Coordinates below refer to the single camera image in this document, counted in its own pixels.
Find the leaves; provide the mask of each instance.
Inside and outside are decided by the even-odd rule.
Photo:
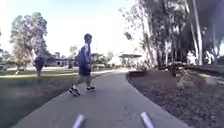
[[[10,43],[13,46],[13,59],[18,64],[30,62],[33,52],[37,57],[49,58],[44,36],[47,34],[47,21],[41,13],[17,16],[12,22]]]

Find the mulch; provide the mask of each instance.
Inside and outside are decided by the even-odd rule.
[[[167,71],[157,70],[143,77],[127,75],[127,80],[148,99],[191,127],[224,128],[224,85],[217,82],[223,78],[190,72],[196,86],[179,87],[181,74],[174,78]]]

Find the boy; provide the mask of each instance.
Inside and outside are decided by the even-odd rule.
[[[85,82],[87,85],[86,90],[94,90],[95,87],[91,86],[91,49],[90,49],[90,44],[92,42],[92,36],[90,34],[86,34],[84,36],[85,40],[85,45],[81,48],[79,55],[78,55],[78,65],[79,65],[79,78],[73,84],[71,88],[69,88],[69,92],[79,96],[80,93],[77,90],[77,85],[81,82]]]

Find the leg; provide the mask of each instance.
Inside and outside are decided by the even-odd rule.
[[[85,82],[86,82],[87,87],[91,86],[91,77],[90,77],[90,75],[89,76],[85,76]]]
[[[86,85],[87,85],[87,90],[94,90],[95,87],[94,86],[91,86],[91,76],[86,76],[85,78],[85,82],[86,82]]]
[[[80,95],[79,91],[77,90],[77,85],[80,84],[81,82],[83,82],[83,76],[79,75],[79,77],[77,78],[77,80],[75,80],[75,83],[72,85],[71,88],[69,88],[69,92],[73,93],[75,95]]]

